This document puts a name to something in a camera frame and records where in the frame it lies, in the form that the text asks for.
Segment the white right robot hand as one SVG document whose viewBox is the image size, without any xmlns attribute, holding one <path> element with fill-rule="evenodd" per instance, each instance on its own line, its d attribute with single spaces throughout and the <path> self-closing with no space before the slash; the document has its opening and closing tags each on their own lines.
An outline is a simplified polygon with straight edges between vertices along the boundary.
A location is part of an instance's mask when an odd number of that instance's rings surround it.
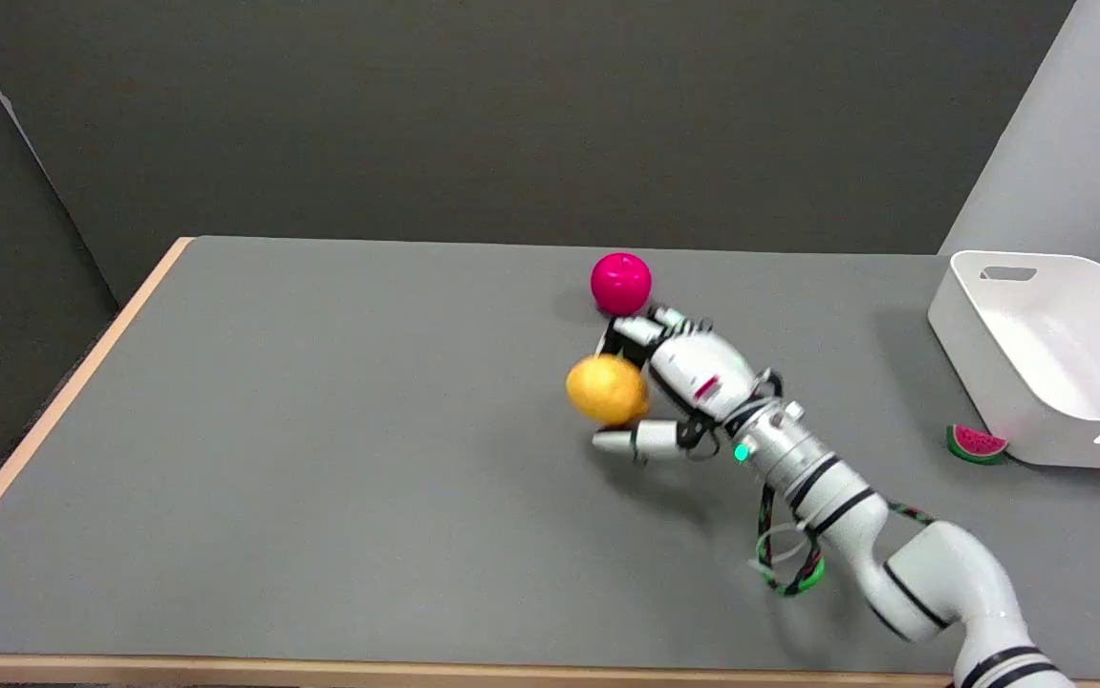
<svg viewBox="0 0 1100 688">
<path fill-rule="evenodd" d="M 736 436 L 755 409 L 783 396 L 782 378 L 771 369 L 755 372 L 714 332 L 710 319 L 691 319 L 662 305 L 651 305 L 641 316 L 612 317 L 594 351 L 646 372 L 683 414 L 683 419 L 608 422 L 593 432 L 594 448 L 628 454 L 638 462 L 702 459 L 703 440 L 721 450 L 721 432 Z"/>
</svg>

